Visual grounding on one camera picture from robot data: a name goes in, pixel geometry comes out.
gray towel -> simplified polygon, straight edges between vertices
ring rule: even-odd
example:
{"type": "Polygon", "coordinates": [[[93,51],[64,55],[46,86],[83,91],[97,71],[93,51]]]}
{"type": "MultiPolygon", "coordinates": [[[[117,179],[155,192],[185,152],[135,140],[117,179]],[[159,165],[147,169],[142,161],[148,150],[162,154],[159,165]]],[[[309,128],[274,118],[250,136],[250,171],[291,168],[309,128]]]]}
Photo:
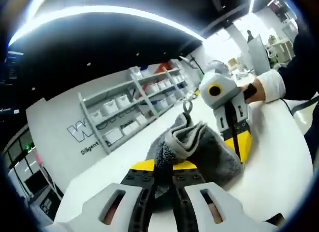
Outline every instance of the gray towel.
{"type": "Polygon", "coordinates": [[[241,173],[242,167],[236,153],[206,123],[194,125],[190,110],[186,110],[185,105],[184,110],[175,123],[153,141],[146,157],[147,160],[155,160],[160,173],[155,209],[171,207],[172,191],[165,172],[172,164],[191,161],[206,182],[215,182],[221,187],[241,173]]]}

white table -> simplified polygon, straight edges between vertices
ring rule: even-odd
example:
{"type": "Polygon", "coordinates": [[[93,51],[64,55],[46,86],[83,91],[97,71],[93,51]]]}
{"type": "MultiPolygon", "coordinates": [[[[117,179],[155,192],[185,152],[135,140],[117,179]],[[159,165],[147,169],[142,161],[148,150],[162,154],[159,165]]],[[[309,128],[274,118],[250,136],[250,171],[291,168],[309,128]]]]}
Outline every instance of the white table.
{"type": "MultiPolygon", "coordinates": [[[[212,110],[199,96],[193,101],[194,122],[203,120],[217,130],[212,110]]],[[[145,159],[151,142],[182,112],[173,107],[109,156],[72,180],[55,221],[68,221],[81,213],[82,205],[109,183],[119,183],[130,166],[145,159]]],[[[312,176],[312,163],[304,138],[282,101],[252,103],[253,145],[244,173],[229,185],[247,215],[262,221],[276,213],[287,217],[302,198],[312,176]]],[[[153,214],[149,231],[177,231],[172,211],[153,214]]]]}

black ceiling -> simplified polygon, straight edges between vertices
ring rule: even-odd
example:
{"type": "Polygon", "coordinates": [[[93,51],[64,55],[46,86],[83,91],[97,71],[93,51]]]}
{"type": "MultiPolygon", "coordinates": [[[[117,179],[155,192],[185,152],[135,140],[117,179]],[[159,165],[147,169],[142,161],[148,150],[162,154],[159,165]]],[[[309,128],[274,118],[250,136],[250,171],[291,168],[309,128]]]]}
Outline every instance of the black ceiling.
{"type": "MultiPolygon", "coordinates": [[[[269,1],[256,0],[254,10],[260,10],[269,1]]],[[[246,3],[249,5],[249,0],[220,2],[224,6],[222,11],[218,11],[213,0],[48,0],[38,14],[76,5],[125,6],[163,16],[201,34],[222,15],[246,3]]],[[[243,16],[247,10],[248,7],[230,19],[243,16]]],[[[224,23],[202,36],[207,38],[224,23]]],[[[150,65],[187,55],[199,45],[200,41],[175,28],[122,14],[83,14],[41,26],[10,48],[23,52],[24,56],[15,85],[0,88],[0,102],[16,103],[20,114],[0,115],[0,121],[5,121],[0,122],[3,138],[0,149],[27,123],[26,108],[40,98],[48,100],[86,81],[131,66],[150,65]]]]}

white sleeve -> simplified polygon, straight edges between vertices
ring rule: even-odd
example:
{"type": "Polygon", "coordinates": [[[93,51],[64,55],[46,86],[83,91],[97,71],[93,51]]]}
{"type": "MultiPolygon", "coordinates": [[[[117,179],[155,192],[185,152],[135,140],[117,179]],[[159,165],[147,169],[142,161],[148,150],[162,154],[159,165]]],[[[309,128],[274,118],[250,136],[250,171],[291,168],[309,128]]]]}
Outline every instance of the white sleeve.
{"type": "Polygon", "coordinates": [[[278,71],[270,70],[257,76],[257,79],[265,90],[266,103],[284,97],[286,89],[284,81],[278,71]]]}

person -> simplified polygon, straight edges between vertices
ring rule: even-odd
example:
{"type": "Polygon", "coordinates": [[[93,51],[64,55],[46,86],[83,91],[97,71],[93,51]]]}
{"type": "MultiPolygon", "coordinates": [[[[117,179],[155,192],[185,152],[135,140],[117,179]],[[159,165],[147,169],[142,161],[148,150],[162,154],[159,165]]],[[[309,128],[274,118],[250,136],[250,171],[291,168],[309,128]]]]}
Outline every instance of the person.
{"type": "MultiPolygon", "coordinates": [[[[307,27],[297,20],[298,35],[293,43],[295,57],[287,67],[270,70],[258,76],[252,83],[257,93],[246,103],[271,102],[279,98],[288,100],[310,100],[319,92],[319,73],[316,71],[319,50],[307,27]]],[[[313,111],[313,121],[305,134],[312,162],[319,147],[319,105],[313,111]]]]}
{"type": "Polygon", "coordinates": [[[247,43],[249,43],[251,40],[254,39],[254,37],[252,36],[251,34],[251,31],[250,30],[247,30],[247,33],[248,33],[248,40],[247,40],[247,43]]]}

